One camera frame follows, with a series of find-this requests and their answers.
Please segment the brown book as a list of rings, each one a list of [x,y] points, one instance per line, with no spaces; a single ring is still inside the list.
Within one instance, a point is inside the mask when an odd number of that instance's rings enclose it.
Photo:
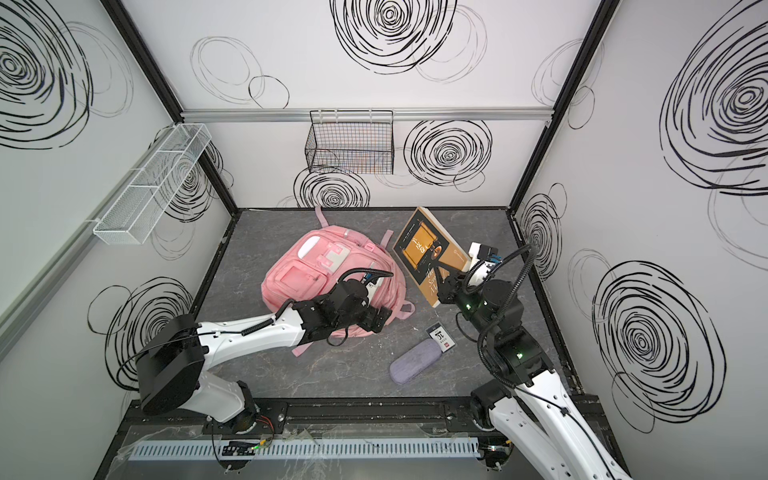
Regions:
[[[455,284],[470,265],[469,255],[425,207],[412,213],[392,251],[431,307],[441,303],[440,287]]]

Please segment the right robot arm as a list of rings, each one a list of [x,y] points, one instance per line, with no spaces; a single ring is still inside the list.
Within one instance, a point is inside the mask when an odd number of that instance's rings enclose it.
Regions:
[[[503,434],[545,479],[627,479],[574,403],[554,364],[522,323],[519,283],[435,270],[438,299],[478,333],[492,381],[471,393],[474,421]]]

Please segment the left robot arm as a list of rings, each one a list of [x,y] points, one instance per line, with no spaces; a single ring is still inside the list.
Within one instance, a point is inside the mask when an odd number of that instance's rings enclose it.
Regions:
[[[287,300],[271,315],[227,325],[176,317],[133,360],[141,411],[160,416],[187,410],[210,417],[230,433],[246,433],[261,421],[260,409],[245,382],[224,380],[212,373],[213,367],[261,351],[327,340],[354,326],[378,333],[392,314],[371,303],[365,280],[343,279],[313,299]]]

